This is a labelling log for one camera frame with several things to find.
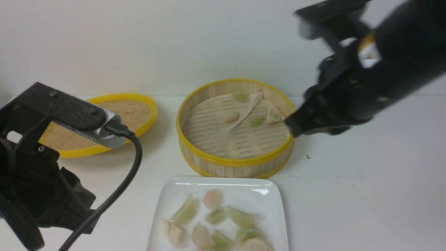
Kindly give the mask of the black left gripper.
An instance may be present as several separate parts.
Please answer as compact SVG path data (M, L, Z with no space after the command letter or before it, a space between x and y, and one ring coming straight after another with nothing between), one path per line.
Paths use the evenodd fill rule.
M29 251L45 246L41 228L74 231L94 213L96 196L58 159L41 144L21 150L1 139L1 218Z

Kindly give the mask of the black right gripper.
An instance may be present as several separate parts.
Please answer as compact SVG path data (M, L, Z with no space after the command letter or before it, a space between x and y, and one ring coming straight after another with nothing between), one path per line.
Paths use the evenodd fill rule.
M317 83L304 93L301 106L284 124L291 135L340 135L365 124L387 108L387 97L375 82L384 56L377 52L336 53L320 62Z

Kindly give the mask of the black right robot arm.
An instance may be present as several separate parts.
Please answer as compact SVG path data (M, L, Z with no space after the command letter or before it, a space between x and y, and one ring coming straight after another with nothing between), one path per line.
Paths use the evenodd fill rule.
M301 36L333 51L284 119L294 138L342 134L445 74L444 0L405 0L373 28L361 20L367 3L325 0L294 12Z

